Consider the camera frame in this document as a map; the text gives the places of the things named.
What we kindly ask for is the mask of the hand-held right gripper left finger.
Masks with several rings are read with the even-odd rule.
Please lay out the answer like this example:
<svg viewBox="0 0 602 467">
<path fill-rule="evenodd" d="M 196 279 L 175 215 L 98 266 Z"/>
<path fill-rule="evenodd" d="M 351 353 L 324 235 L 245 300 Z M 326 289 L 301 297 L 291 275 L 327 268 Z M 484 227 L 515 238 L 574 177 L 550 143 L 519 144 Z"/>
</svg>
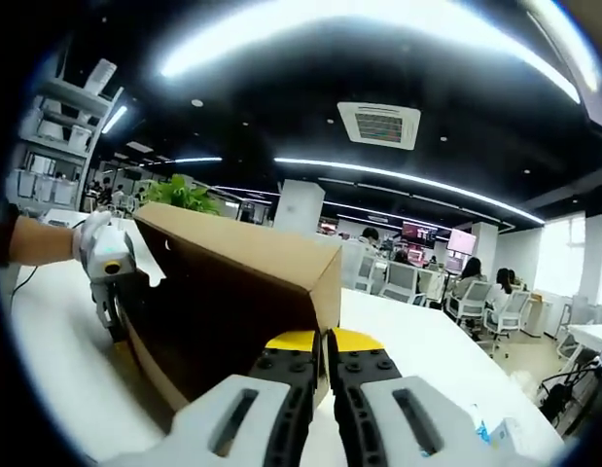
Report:
<svg viewBox="0 0 602 467">
<path fill-rule="evenodd" d="M 247 376 L 231 375 L 181 409 L 150 449 L 110 466 L 299 466 L 313 415 L 315 336 L 269 341 Z"/>
</svg>

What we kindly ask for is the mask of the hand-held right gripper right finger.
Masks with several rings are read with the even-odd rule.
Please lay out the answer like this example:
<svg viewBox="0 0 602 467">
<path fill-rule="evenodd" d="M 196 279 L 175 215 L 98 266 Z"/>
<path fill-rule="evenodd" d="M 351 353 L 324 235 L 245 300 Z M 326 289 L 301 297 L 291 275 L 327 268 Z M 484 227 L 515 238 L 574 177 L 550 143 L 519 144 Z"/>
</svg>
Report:
<svg viewBox="0 0 602 467">
<path fill-rule="evenodd" d="M 469 414 L 421 377 L 404 377 L 363 333 L 329 331 L 334 412 L 350 466 L 488 466 Z"/>
</svg>

